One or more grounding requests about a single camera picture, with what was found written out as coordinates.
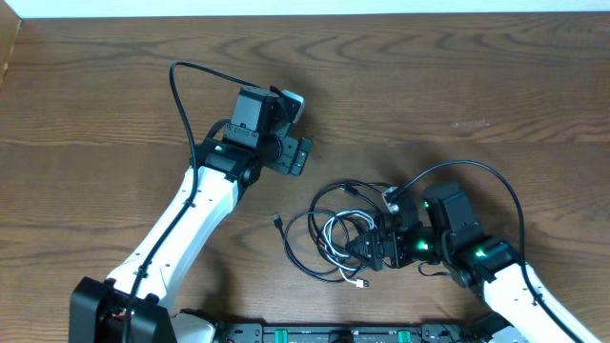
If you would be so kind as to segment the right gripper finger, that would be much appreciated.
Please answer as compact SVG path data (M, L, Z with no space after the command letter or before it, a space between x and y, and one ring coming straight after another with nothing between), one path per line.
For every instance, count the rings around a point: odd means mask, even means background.
M376 260L385 257L383 236L378 230L366 232L349 241L345 251L351 257L359 260Z
M359 262L362 268L368 268L375 272L380 272L384 268L382 258L372 256L356 255L355 259Z

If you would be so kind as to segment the cardboard panel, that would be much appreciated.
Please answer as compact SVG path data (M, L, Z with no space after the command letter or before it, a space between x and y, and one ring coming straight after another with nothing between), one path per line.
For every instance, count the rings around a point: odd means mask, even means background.
M1 0L0 4L0 83L4 83L22 19Z

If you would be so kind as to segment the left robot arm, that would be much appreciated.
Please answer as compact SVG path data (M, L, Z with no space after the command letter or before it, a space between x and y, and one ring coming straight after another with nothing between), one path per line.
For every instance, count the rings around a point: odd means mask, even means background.
M302 173L311 140L289 135L302 96L275 87L241 88L231 119L194 147L179 191L150 232L103 281L83 278L71 295L71 342L211 342L216 326L199 313L170 312L206 241L269 168Z

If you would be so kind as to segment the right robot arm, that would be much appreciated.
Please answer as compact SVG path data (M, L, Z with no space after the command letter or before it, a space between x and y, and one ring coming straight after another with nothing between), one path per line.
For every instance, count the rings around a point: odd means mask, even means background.
M464 342L594 342L596 337L519 263L506 240L485 233L466 193L456 182L435 184L422 194L430 219L424 225L411 194L386 203L376 227L350 241L347 254L379 271L414 262L443 265L463 289L475 293L490 313L454 336Z

